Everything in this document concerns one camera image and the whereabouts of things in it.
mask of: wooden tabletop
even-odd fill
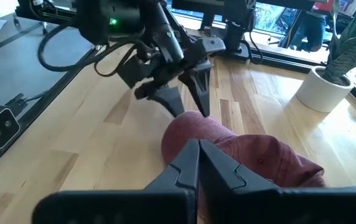
[[[127,48],[100,64],[104,72]],[[356,100],[331,113],[302,105],[305,74],[216,58],[211,117],[237,134],[266,133],[326,169],[330,186],[356,185]],[[196,110],[177,80],[187,110]],[[135,100],[119,76],[84,68],[0,158],[0,223],[29,223],[32,209],[58,190],[141,189],[163,170],[160,143],[172,116]]]

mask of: person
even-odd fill
[[[303,21],[295,33],[290,49],[317,52],[323,44],[323,36],[326,29],[326,16],[316,12],[305,12]]]
[[[208,139],[237,162],[280,187],[325,187],[324,170],[297,155],[287,144],[265,134],[237,136],[211,118],[188,111],[167,127],[161,142],[162,158],[168,166],[189,139]],[[199,190],[199,216],[207,223],[204,195]]]

